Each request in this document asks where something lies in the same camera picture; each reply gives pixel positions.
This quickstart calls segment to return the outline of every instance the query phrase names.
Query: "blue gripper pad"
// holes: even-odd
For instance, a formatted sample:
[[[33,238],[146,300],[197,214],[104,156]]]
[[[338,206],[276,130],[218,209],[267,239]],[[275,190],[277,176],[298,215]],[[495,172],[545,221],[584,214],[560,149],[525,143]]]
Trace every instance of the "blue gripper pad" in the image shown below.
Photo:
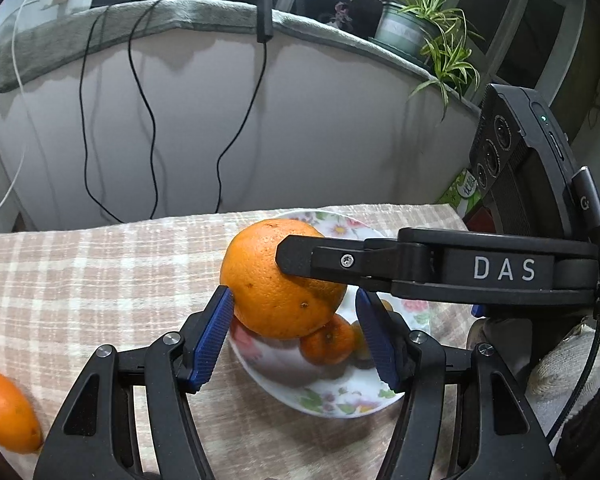
[[[356,314],[380,379],[395,390],[398,388],[399,378],[389,332],[392,323],[389,314],[376,293],[367,292],[362,288],[356,293]]]
[[[234,295],[227,289],[193,351],[193,372],[189,383],[194,392],[209,382],[233,316]]]

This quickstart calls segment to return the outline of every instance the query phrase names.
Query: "white floral plate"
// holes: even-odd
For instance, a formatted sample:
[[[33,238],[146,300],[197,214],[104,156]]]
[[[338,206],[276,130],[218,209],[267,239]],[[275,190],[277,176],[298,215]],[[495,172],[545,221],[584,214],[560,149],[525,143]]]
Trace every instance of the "white floral plate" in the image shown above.
[[[383,238],[375,229],[337,213],[297,210],[279,218],[293,218],[314,226],[331,238],[364,240]],[[410,328],[429,332],[429,304],[399,300],[379,293],[400,313]],[[356,320],[356,288],[349,286],[338,308],[347,321]],[[403,394],[395,394],[378,377],[372,362],[353,356],[339,365],[314,366],[298,348],[298,339],[280,341],[261,337],[241,325],[231,324],[229,343],[247,373],[268,394],[300,412],[327,418],[355,418],[378,412]]]

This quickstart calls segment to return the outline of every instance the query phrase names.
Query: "black sleeve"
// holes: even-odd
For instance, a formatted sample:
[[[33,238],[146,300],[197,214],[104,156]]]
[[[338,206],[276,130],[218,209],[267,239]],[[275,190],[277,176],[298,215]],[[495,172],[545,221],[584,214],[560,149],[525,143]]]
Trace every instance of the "black sleeve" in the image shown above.
[[[600,389],[565,425],[555,461],[568,480],[600,478]]]

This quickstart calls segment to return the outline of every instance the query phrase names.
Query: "orange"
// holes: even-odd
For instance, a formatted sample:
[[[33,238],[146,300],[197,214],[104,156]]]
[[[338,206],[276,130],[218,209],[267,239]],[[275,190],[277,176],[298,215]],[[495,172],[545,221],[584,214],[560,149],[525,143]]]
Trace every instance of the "orange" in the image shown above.
[[[41,444],[42,431],[31,404],[0,374],[0,445],[16,453],[33,453]]]
[[[220,284],[234,294],[234,314],[256,334],[302,337],[336,312],[346,285],[288,276],[276,265],[276,249],[287,235],[322,236],[299,220],[272,219],[235,235],[224,254]]]
[[[351,325],[336,314],[316,332],[300,338],[300,352],[314,365],[336,365],[351,355],[355,345]]]
[[[387,300],[380,301],[382,301],[382,306],[384,306],[385,310],[388,310],[389,312],[394,311],[394,308],[392,307],[391,303],[389,303]],[[371,353],[369,352],[369,346],[366,344],[365,335],[362,333],[362,327],[360,326],[360,322],[354,321],[351,327],[353,328],[353,333],[355,337],[355,343],[353,348],[354,355],[357,359],[360,359],[361,361],[369,361],[372,357]]]

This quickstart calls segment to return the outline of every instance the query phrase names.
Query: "gray towel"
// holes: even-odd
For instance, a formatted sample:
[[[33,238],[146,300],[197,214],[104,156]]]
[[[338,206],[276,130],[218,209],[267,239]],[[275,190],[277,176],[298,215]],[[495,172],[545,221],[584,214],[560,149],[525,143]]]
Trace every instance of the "gray towel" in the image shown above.
[[[124,43],[138,17],[153,1],[112,6],[107,15],[98,21],[89,52]],[[16,37],[16,59],[22,82],[27,83],[80,59],[84,55],[91,24],[103,12],[102,7],[85,10],[19,33]],[[415,75],[422,81],[431,78],[426,70],[384,48],[315,20],[274,10],[273,25],[282,34],[360,54]],[[142,20],[134,37],[158,34],[172,28],[255,34],[255,26],[256,7],[250,4],[224,0],[165,0]],[[11,45],[6,42],[0,46],[0,93],[10,92],[17,87],[11,62]]]

